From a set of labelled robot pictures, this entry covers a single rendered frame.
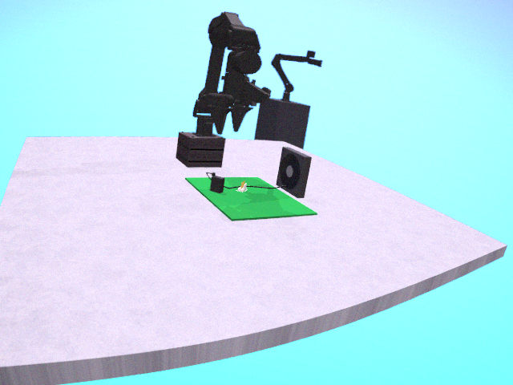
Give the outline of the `green circuit board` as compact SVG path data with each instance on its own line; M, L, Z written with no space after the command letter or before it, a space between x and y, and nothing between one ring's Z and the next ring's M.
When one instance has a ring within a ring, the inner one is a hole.
M209 177L185 177L185 180L230 221L318 215L259 177L225 177L224 186L228 188L224 187L222 193L210 191L212 180ZM240 187L231 188L236 186Z

